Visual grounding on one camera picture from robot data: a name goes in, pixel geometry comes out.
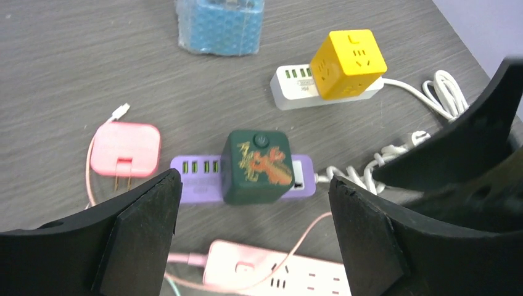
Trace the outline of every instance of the button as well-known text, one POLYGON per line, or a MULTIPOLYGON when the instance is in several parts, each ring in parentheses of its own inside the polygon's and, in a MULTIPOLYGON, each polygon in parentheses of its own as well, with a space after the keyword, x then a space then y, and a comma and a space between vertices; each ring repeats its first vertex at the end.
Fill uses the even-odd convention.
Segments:
POLYGON ((258 148, 265 148, 269 146, 269 137, 264 134, 255 134, 254 144, 258 146, 258 148))
POLYGON ((236 263, 236 273, 251 273, 254 271, 254 265, 246 262, 236 263))

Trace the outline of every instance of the purple power strip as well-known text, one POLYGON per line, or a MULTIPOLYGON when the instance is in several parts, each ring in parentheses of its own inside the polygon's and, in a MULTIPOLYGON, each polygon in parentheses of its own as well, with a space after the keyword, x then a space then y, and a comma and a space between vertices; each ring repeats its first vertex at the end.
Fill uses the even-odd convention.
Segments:
MULTIPOLYGON (((181 204, 223 202, 219 164, 220 155, 180 155, 173 158, 171 168, 179 171, 183 183, 181 204)), ((316 192, 312 159, 307 155, 293 155, 292 166, 294 187, 281 198, 289 200, 312 196, 316 192)))

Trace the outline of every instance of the gray wooden table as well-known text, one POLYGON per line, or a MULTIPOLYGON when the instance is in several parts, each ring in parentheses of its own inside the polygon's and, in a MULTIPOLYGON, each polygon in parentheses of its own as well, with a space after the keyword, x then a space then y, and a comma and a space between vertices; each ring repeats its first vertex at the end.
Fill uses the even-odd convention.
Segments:
MULTIPOLYGON (((37 227, 83 209, 87 146, 125 102, 125 121, 160 130, 160 171, 179 154, 220 153, 237 128, 287 133, 293 153, 310 155, 317 169, 361 168, 407 132, 440 128, 427 107, 390 86, 368 101, 278 110, 268 88, 276 67, 308 62, 331 30, 372 29, 386 77, 419 87, 444 69, 469 101, 488 83, 431 0, 267 0, 265 7, 260 53, 224 58, 178 47, 172 0, 1 1, 0 230, 37 227)), ((94 177, 100 200, 116 195, 112 182, 94 177)), ((213 240, 226 239, 289 250, 329 210, 326 189, 320 185, 308 200, 241 209, 183 206, 171 249, 205 253, 213 240)), ((318 225, 299 254, 341 261, 332 220, 318 225)), ((196 268, 169 270, 201 281, 196 268)), ((163 288, 162 295, 172 295, 163 288)))

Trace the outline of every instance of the white wall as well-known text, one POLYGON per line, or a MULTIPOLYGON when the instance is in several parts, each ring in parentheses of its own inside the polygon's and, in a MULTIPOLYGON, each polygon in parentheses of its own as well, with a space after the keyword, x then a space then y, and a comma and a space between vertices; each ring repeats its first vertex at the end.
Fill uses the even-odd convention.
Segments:
POLYGON ((523 56, 523 0, 433 1, 488 76, 505 56, 523 56))

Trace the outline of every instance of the pink power strip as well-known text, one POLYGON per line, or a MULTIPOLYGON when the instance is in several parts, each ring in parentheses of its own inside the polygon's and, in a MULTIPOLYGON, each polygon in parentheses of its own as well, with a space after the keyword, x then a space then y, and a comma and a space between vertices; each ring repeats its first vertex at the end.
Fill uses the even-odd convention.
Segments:
MULTIPOLYGON (((237 289, 267 277, 287 254, 215 240, 207 258, 204 284, 237 289)), ((294 255, 270 279, 240 290, 247 296, 350 296, 345 267, 341 263, 294 255)))

